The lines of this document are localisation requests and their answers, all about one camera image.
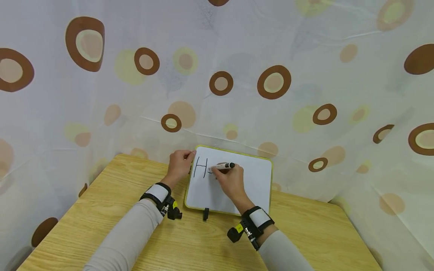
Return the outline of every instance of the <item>hand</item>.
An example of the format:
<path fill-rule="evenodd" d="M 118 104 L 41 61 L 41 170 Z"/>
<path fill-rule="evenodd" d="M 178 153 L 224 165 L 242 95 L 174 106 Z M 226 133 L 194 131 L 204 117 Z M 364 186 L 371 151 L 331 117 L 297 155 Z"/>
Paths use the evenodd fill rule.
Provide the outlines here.
<path fill-rule="evenodd" d="M 195 155 L 195 150 L 176 150 L 172 153 L 170 155 L 167 175 L 161 180 L 161 182 L 173 189 L 182 178 L 187 176 Z"/>
<path fill-rule="evenodd" d="M 223 192 L 232 200 L 240 214 L 255 206 L 244 190 L 244 169 L 242 167 L 235 164 L 235 167 L 226 174 L 216 168 L 211 168 L 211 170 Z"/>

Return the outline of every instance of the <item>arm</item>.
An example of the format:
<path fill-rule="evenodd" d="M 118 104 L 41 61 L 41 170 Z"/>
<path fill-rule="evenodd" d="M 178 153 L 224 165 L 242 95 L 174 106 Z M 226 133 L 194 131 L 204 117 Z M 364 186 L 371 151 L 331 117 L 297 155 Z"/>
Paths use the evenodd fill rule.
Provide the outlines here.
<path fill-rule="evenodd" d="M 227 174 L 214 168 L 212 171 L 240 214 L 255 207 L 244 191 L 242 167 L 236 165 Z M 269 271 L 313 271 L 297 247 L 275 225 L 266 227 L 257 242 L 259 254 Z"/>
<path fill-rule="evenodd" d="M 169 169 L 161 182 L 171 190 L 188 174 L 196 151 L 177 150 L 170 155 Z M 85 264 L 84 271 L 131 270 L 163 216 L 150 199 L 142 199 L 114 226 Z"/>

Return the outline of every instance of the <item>polka dot curtain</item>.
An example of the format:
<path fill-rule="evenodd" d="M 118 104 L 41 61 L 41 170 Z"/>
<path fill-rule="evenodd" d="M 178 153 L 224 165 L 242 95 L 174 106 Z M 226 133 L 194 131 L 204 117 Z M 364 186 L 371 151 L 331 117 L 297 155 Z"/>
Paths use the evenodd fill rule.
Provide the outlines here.
<path fill-rule="evenodd" d="M 273 190 L 340 206 L 384 270 L 434 270 L 433 11 L 427 0 L 5 1 L 0 270 L 116 154 L 167 163 L 198 144 L 271 159 Z"/>

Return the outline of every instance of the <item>yellow sticker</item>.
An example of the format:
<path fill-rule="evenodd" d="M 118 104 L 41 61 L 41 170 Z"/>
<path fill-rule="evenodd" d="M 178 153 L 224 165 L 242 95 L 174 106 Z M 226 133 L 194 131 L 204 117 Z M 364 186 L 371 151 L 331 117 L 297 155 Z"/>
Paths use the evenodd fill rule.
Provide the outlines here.
<path fill-rule="evenodd" d="M 241 224 L 238 224 L 235 229 L 237 229 L 237 232 L 240 233 L 243 231 L 243 226 Z"/>

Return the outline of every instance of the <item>wood grain surface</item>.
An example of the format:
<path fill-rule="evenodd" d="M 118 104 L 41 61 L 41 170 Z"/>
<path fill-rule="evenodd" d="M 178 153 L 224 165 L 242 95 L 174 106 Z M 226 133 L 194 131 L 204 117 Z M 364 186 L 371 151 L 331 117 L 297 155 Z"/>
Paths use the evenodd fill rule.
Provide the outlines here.
<path fill-rule="evenodd" d="M 104 237 L 167 165 L 117 155 L 19 271 L 82 270 Z M 173 191 L 182 220 L 164 219 L 133 270 L 266 270 L 246 236 L 233 244 L 226 236 L 239 217 L 184 207 L 188 178 Z M 380 271 L 380 267 L 344 214 L 335 205 L 273 191 L 270 216 L 317 271 Z"/>

